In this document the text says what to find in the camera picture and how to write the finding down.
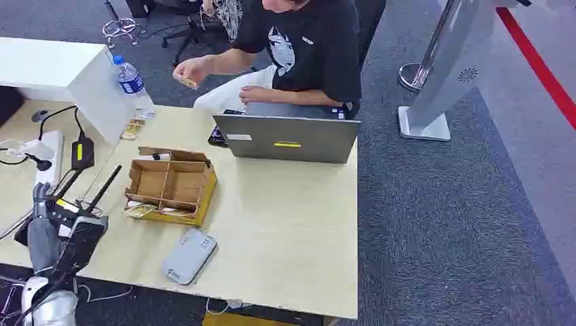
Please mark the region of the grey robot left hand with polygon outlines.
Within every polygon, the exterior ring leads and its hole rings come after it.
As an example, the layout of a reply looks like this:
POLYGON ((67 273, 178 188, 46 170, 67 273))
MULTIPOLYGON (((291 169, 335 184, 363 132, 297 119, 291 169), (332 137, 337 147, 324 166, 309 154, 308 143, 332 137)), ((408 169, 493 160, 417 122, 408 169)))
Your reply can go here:
POLYGON ((53 269, 59 259, 58 232, 49 219, 49 183, 38 183, 33 188, 33 210, 27 238, 30 259, 35 274, 53 269))

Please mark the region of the person's left hand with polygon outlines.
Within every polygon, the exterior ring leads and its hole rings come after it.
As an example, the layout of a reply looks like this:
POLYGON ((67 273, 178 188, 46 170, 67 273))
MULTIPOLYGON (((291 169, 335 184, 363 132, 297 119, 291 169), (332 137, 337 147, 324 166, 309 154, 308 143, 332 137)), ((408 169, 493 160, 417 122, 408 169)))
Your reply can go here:
POLYGON ((240 89, 239 98, 242 103, 270 103, 273 91, 259 86, 245 86, 240 89))

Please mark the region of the person's right hand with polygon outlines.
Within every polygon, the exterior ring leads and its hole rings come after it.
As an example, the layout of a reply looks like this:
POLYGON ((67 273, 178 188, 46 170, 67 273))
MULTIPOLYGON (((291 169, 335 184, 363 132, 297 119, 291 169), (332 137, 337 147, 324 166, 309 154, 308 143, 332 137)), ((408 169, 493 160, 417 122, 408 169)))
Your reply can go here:
POLYGON ((175 67, 173 79, 184 86, 197 90, 200 83, 210 73, 210 56, 190 58, 175 67))

